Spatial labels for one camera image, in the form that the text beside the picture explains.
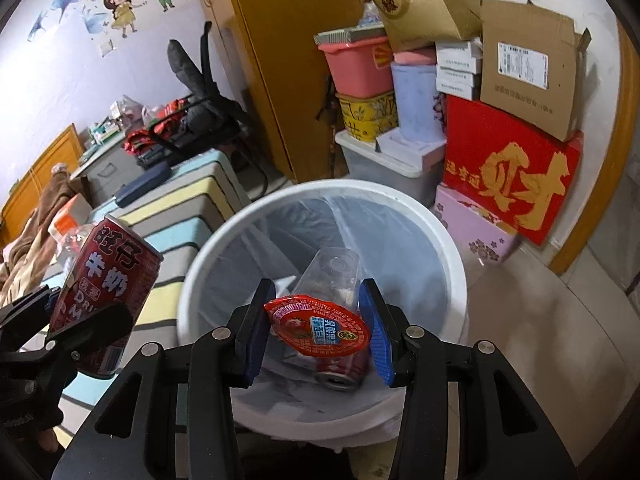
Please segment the clear plastic cup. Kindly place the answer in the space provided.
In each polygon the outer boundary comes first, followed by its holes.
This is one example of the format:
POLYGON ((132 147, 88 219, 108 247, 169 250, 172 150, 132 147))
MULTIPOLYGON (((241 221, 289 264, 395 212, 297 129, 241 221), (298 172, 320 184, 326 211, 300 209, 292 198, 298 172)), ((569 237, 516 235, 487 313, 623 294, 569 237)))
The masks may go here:
POLYGON ((318 250, 293 289, 294 295, 304 295, 337 304, 356 312, 360 285, 360 258, 343 247, 318 250))

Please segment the wooden headboard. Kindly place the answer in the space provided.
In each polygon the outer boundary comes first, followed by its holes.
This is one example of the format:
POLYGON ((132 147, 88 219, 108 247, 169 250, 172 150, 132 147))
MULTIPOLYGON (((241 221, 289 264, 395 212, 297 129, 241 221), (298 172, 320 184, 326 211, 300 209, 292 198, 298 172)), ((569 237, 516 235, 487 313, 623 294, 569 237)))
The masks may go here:
POLYGON ((1 211, 1 245, 18 237, 30 214, 38 204, 40 194, 51 180, 52 168, 62 162, 70 172, 79 167, 85 148, 76 127, 70 124, 38 157, 13 191, 1 211))

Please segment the red cartoon drink can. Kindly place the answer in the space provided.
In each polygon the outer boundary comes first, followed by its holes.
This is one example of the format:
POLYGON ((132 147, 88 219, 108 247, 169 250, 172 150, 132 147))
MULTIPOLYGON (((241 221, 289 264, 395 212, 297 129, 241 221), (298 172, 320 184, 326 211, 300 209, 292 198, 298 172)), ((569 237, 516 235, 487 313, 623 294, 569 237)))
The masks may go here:
POLYGON ((306 370, 317 384, 339 392, 359 389, 369 371, 369 351, 360 350, 339 358, 312 358, 295 353, 288 362, 306 370))

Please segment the brown blanket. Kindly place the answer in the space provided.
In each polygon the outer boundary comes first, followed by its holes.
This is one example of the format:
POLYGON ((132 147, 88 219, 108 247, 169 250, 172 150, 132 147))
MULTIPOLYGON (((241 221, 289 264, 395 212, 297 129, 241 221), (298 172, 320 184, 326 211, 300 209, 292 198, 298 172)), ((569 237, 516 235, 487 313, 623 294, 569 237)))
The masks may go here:
POLYGON ((49 226, 55 215, 75 195, 70 185, 70 174, 58 165, 25 229, 11 247, 9 257, 1 260, 2 308, 39 287, 56 247, 49 226))

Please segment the orange white tissue box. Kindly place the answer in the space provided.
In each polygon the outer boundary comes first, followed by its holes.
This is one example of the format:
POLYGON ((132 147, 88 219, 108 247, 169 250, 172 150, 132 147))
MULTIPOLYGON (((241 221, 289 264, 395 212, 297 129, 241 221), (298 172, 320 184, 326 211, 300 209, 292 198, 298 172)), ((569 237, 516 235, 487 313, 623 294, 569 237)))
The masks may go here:
POLYGON ((56 242, 73 229, 83 226, 89 219, 92 207, 82 194, 76 194, 53 217, 48 227, 56 242))

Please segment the grey drawer cabinet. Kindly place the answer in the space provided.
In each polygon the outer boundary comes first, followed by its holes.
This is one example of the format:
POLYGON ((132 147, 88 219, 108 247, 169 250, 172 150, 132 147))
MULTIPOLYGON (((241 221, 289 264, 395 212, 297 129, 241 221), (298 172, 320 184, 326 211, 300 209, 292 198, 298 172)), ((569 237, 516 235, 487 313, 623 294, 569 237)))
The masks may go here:
POLYGON ((125 140, 125 133, 114 134, 72 173, 73 179, 80 180, 81 192, 92 206, 111 200, 123 186, 144 173, 137 159, 124 150, 125 140))

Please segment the wooden wardrobe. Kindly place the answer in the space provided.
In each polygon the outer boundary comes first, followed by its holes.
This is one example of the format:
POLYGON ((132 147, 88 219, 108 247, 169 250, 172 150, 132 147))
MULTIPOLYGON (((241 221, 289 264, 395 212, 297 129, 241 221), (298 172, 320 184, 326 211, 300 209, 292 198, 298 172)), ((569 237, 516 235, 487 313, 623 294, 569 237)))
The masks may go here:
POLYGON ((296 183, 343 177, 327 110, 330 76, 314 35, 356 24, 359 0, 200 0, 235 99, 253 119, 253 148, 296 183))

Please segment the pink floral box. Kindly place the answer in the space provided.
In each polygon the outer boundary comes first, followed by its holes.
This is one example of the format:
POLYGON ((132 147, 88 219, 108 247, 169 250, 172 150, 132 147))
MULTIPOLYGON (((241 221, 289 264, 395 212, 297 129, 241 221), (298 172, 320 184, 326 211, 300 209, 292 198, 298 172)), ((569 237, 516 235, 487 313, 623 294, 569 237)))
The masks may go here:
POLYGON ((518 245, 518 232, 469 197, 441 183, 434 215, 459 248, 483 264, 506 260, 518 245))

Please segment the clear cola plastic bottle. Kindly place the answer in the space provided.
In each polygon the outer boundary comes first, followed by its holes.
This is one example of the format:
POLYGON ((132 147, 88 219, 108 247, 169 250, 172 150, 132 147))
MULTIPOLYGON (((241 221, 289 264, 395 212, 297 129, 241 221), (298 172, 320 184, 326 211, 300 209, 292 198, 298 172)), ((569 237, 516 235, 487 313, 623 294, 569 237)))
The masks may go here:
POLYGON ((58 242, 55 258, 56 262, 62 266, 64 272, 68 272, 73 267, 82 246, 84 246, 93 228, 94 225, 91 223, 75 226, 58 242))

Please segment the red plaid bag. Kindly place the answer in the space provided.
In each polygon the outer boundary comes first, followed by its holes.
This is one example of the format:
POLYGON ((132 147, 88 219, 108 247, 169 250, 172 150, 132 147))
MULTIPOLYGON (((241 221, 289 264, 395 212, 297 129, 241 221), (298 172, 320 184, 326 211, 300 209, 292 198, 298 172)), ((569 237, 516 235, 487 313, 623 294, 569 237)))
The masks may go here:
POLYGON ((132 156, 141 157, 159 148, 150 133, 154 133, 161 139, 171 141, 178 136, 183 118, 186 117, 188 99, 178 99, 157 108, 142 108, 143 127, 129 131, 124 141, 124 150, 132 156))

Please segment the red milk drink can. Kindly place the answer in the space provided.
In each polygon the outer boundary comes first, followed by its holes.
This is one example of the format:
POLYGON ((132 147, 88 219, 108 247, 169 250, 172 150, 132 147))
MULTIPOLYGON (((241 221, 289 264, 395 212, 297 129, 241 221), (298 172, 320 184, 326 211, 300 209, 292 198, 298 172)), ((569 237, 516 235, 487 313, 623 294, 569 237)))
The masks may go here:
POLYGON ((160 275, 163 255, 108 214, 82 244, 53 309, 49 332, 121 302, 136 320, 160 275))

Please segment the yellow printed box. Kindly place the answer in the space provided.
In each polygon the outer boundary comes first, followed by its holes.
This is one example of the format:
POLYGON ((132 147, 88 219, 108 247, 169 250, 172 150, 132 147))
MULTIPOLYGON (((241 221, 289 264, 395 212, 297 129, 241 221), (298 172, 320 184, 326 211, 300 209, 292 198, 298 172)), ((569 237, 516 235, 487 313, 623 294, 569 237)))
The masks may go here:
POLYGON ((393 90, 367 99, 341 93, 337 97, 345 128, 359 141, 372 143, 378 136, 398 127, 397 104, 393 90))

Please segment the white trash bin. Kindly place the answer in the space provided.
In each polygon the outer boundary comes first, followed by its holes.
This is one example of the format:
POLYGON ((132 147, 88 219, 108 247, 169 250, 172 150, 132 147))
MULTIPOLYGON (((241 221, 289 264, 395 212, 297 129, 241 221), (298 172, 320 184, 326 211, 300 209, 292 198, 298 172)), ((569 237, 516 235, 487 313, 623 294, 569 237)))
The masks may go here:
MULTIPOLYGON (((294 294, 358 307, 372 278, 383 298, 448 342, 462 339, 466 279, 454 241, 409 195, 359 180, 320 180, 275 192, 214 233, 186 276, 178 339, 190 344, 229 321, 269 278, 294 294)), ((269 437, 352 448, 398 435, 405 393, 372 364, 354 377, 319 368, 271 337, 254 384, 231 393, 235 421, 269 437)))

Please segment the striped bed sheet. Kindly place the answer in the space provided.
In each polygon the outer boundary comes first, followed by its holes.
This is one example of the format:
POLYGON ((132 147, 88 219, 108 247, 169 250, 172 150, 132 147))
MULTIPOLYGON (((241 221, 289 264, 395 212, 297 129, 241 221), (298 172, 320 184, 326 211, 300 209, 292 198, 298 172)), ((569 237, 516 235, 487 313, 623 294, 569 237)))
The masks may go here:
POLYGON ((200 249, 222 224, 250 204, 229 159, 210 150, 178 165, 169 179, 129 206, 108 200, 91 213, 99 222, 122 218, 163 256, 160 274, 138 317, 117 368, 147 342, 178 344, 177 309, 183 282, 200 249))

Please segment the red lidded jelly cup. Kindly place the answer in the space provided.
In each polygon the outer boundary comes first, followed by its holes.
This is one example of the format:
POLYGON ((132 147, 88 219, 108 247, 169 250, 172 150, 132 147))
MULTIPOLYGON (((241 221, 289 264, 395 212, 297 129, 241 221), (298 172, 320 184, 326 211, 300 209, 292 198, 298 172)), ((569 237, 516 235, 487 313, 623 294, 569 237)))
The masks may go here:
POLYGON ((333 302, 293 295, 264 304, 273 333, 303 356, 351 356, 365 348, 370 330, 358 313, 333 302))

